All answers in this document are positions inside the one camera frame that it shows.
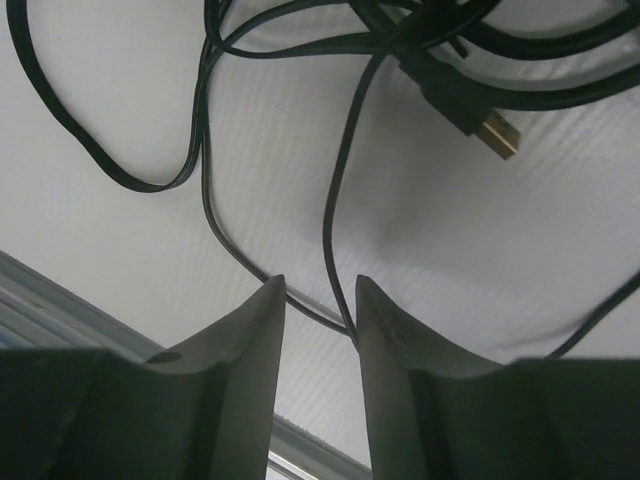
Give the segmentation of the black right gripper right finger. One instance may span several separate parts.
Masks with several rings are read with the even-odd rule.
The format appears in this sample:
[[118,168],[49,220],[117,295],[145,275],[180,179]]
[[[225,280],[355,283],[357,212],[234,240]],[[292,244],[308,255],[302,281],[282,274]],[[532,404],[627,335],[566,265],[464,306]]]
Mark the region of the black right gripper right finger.
[[377,479],[635,479],[639,363],[502,365],[356,282],[359,359]]

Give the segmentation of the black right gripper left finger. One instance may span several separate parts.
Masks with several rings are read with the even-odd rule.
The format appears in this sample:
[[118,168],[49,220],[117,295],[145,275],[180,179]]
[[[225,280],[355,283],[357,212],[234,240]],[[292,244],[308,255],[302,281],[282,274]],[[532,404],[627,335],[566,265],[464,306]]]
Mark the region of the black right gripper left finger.
[[144,362],[106,349],[1,355],[5,479],[262,479],[285,281]]

